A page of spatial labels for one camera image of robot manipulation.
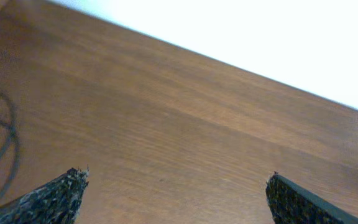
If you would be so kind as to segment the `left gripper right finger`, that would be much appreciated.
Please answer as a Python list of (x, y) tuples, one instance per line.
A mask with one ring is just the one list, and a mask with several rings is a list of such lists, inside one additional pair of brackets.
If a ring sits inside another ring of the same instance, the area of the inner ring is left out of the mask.
[(275, 224), (358, 224), (358, 218), (275, 172), (265, 189)]

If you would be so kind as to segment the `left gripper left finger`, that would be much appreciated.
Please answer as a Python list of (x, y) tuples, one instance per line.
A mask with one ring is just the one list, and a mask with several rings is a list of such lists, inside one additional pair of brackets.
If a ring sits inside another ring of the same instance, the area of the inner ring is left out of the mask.
[(79, 215), (89, 170), (71, 168), (0, 206), (0, 224), (72, 224)]

